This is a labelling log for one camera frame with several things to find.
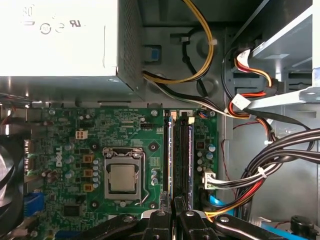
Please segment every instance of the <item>cpu fan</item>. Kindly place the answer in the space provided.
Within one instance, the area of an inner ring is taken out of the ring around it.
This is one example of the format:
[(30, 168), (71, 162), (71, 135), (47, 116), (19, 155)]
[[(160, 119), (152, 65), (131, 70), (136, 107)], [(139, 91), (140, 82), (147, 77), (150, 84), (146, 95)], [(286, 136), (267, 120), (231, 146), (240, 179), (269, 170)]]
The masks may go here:
[(0, 136), (0, 237), (23, 221), (24, 140)]

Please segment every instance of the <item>cpu socket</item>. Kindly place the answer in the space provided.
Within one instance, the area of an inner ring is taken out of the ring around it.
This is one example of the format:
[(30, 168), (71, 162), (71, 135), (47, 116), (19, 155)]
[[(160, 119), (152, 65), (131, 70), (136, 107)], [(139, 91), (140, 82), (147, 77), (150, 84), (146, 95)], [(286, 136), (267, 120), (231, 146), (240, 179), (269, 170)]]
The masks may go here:
[(104, 198), (127, 204), (142, 201), (146, 154), (139, 147), (105, 147)]

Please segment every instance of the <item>motherboard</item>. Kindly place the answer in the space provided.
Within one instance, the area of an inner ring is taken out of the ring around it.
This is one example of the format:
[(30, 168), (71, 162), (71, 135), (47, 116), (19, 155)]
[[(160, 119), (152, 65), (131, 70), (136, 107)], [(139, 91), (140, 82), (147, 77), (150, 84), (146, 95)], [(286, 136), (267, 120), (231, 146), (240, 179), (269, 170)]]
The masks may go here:
[(47, 108), (40, 122), (45, 135), (31, 139), (27, 158), (28, 176), (44, 179), (37, 239), (67, 238), (123, 213), (140, 217), (159, 208), (162, 191), (197, 209), (204, 171), (218, 170), (214, 112)]

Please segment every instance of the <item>white wire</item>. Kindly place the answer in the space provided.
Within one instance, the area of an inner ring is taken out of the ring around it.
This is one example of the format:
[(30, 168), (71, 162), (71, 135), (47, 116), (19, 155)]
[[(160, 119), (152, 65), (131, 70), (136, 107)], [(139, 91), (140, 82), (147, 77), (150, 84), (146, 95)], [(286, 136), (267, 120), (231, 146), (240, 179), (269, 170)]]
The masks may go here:
[[(272, 170), (274, 167), (276, 167), (277, 164), (272, 164), (270, 166), (268, 166), (266, 169), (263, 170), (263, 172), (269, 172), (270, 170)], [(243, 178), (241, 179), (241, 181), (243, 180), (248, 180), (250, 181), (251, 179), (255, 179), (255, 178), (258, 178), (258, 177), (261, 177), (263, 174), (262, 173), (257, 173), (256, 175), (253, 175), (253, 176), (250, 176), (250, 177), (246, 177), (246, 178)], [(212, 185), (215, 185), (215, 184), (237, 184), (238, 183), (238, 180), (233, 180), (233, 181), (223, 181), (223, 180), (218, 180), (218, 179), (214, 179), (212, 177), (208, 178), (209, 181), (208, 183), (212, 184)]]
[(213, 106), (211, 106), (211, 105), (209, 105), (209, 104), (206, 104), (206, 103), (204, 103), (204, 102), (202, 102), (202, 101), (196, 101), (196, 100), (185, 99), (185, 98), (180, 98), (180, 97), (177, 97), (177, 96), (173, 96), (173, 95), (169, 94), (168, 92), (166, 92), (164, 89), (162, 89), (162, 88), (161, 88), (159, 85), (157, 85), (155, 82), (147, 79), (146, 77), (144, 77), (144, 79), (147, 80), (148, 82), (152, 83), (153, 85), (155, 85), (155, 86), (156, 86), (158, 89), (160, 89), (164, 94), (166, 94), (167, 96), (169, 96), (169, 97), (172, 98), (172, 99), (176, 99), (176, 100), (183, 101), (183, 102), (187, 102), (187, 103), (195, 103), (195, 104), (198, 104), (198, 105), (200, 105), (200, 106), (204, 106), (204, 107), (206, 107), (206, 108), (208, 108), (208, 109), (210, 109), (210, 110), (212, 110), (212, 111), (215, 111), (215, 112), (217, 112), (217, 113), (219, 113), (219, 114), (222, 114), (222, 115), (224, 115), (224, 116), (226, 116), (226, 117), (230, 117), (230, 118), (234, 118), (234, 119), (237, 119), (237, 118), (238, 118), (238, 117), (236, 117), (236, 116), (232, 116), (232, 115), (230, 115), (230, 114), (227, 114), (226, 112), (220, 111), (220, 110), (216, 109), (215, 107), (213, 107)]

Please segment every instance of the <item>green motherboard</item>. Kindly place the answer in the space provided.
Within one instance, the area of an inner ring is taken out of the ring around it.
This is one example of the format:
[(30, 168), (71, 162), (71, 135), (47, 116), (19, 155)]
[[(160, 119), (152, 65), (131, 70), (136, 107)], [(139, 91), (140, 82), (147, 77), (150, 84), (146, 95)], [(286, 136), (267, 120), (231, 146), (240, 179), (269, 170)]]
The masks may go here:
[[(177, 120), (184, 112), (174, 111)], [(218, 171), (217, 118), (212, 112), (190, 111), (192, 206), (197, 209), (202, 171)], [(61, 230), (83, 231), (122, 213), (139, 217), (159, 207), (166, 161), (164, 109), (48, 108), (41, 110), (41, 121), (45, 136), (32, 139), (34, 170), (28, 173), (45, 176), (37, 239), (52, 239)]]

